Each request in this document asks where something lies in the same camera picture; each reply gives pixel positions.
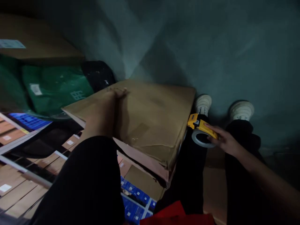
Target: black pants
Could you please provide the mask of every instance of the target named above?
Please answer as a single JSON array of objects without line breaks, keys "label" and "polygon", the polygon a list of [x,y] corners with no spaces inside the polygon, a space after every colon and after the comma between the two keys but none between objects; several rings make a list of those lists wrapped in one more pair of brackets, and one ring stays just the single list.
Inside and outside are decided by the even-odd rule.
[{"label": "black pants", "polygon": [[[231,135],[261,162],[260,137],[245,120],[234,120],[226,128]],[[170,188],[156,204],[155,213],[180,200],[186,214],[203,214],[203,169],[207,148],[193,142],[188,129],[182,144]],[[233,156],[226,154],[227,224],[261,224],[275,219],[274,210],[250,174]]]}]

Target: green bag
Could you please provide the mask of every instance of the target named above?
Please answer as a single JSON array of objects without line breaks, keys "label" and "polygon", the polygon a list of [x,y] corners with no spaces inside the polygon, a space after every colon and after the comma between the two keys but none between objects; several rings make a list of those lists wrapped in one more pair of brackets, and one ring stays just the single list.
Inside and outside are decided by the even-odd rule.
[{"label": "green bag", "polygon": [[80,66],[22,66],[22,80],[40,118],[68,119],[61,107],[94,93]]},{"label": "green bag", "polygon": [[19,73],[19,61],[0,55],[0,106],[3,113],[33,113]]}]

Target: shoe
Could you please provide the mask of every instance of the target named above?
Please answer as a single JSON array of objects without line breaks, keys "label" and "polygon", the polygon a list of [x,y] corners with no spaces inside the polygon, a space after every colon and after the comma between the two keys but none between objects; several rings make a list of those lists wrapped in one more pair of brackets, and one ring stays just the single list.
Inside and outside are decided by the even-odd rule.
[{"label": "shoe", "polygon": [[234,103],[229,110],[230,120],[247,120],[249,121],[254,114],[254,106],[248,101],[239,101]]},{"label": "shoe", "polygon": [[212,98],[209,95],[200,95],[195,102],[195,109],[198,114],[208,116],[208,111],[212,105]]}]

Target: tape roll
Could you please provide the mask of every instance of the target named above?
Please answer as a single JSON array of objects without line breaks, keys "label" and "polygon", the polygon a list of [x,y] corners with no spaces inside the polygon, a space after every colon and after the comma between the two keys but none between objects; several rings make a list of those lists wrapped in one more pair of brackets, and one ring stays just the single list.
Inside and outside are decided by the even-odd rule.
[{"label": "tape roll", "polygon": [[215,145],[207,139],[207,136],[211,136],[211,135],[198,129],[195,129],[192,133],[192,139],[197,145],[200,145],[201,147],[204,148],[215,147]]}]

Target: brown cardboard box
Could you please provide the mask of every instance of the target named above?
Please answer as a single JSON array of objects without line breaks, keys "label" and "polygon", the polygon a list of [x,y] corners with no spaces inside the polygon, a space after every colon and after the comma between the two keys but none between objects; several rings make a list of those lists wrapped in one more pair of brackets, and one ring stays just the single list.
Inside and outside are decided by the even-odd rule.
[{"label": "brown cardboard box", "polygon": [[10,193],[0,198],[0,208],[3,210],[8,210],[36,186],[37,184],[32,181],[24,181]]},{"label": "brown cardboard box", "polygon": [[126,176],[124,177],[137,188],[141,189],[155,201],[162,198],[164,188],[148,174],[142,172],[135,166],[131,166]]},{"label": "brown cardboard box", "polygon": [[[127,87],[128,94],[119,100],[114,141],[126,154],[121,155],[142,169],[150,169],[166,182],[171,177],[181,145],[195,90],[189,87],[167,86],[125,80],[112,88]],[[85,127],[85,120],[99,99],[101,90],[86,99],[63,108],[70,117]]]},{"label": "brown cardboard box", "polygon": [[84,60],[77,49],[43,20],[1,13],[0,27],[0,39],[9,40],[0,43],[0,54],[43,66],[78,64]]},{"label": "brown cardboard box", "polygon": [[19,218],[25,213],[31,206],[33,206],[48,190],[42,186],[36,186],[25,197],[18,201],[14,206],[9,208],[5,214],[15,218]]},{"label": "brown cardboard box", "polygon": [[78,142],[78,138],[75,136],[70,137],[62,146],[65,149],[69,149],[71,147],[73,147],[77,142]]},{"label": "brown cardboard box", "polygon": [[47,167],[50,165],[52,162],[54,162],[59,156],[55,153],[52,155],[48,156],[47,158],[44,159],[39,159],[38,161],[35,162],[35,164],[39,165],[42,168]]},{"label": "brown cardboard box", "polygon": [[0,196],[4,196],[12,191],[26,179],[21,176],[15,168],[5,165],[0,168]]},{"label": "brown cardboard box", "polygon": [[7,131],[13,130],[15,127],[9,122],[3,121],[0,122],[0,134],[6,133]]},{"label": "brown cardboard box", "polygon": [[0,143],[6,145],[14,140],[17,140],[20,137],[23,137],[24,135],[26,135],[24,132],[15,129],[13,131],[0,135]]},{"label": "brown cardboard box", "polygon": [[74,150],[74,148],[76,148],[77,145],[78,145],[78,144],[73,145],[73,146],[70,147],[68,150],[69,150],[70,152],[72,152],[72,151]]},{"label": "brown cardboard box", "polygon": [[120,164],[120,162],[123,160],[121,156],[118,156],[117,159],[118,159],[118,164]]},{"label": "brown cardboard box", "polygon": [[131,167],[131,163],[127,162],[125,159],[123,159],[120,162],[119,167],[120,167],[121,176],[125,177]]},{"label": "brown cardboard box", "polygon": [[63,165],[65,164],[65,162],[66,162],[66,160],[59,157],[54,162],[52,162],[49,166],[47,166],[46,170],[48,170],[50,173],[57,175],[59,173],[59,171],[61,170],[61,168],[63,167]]}]

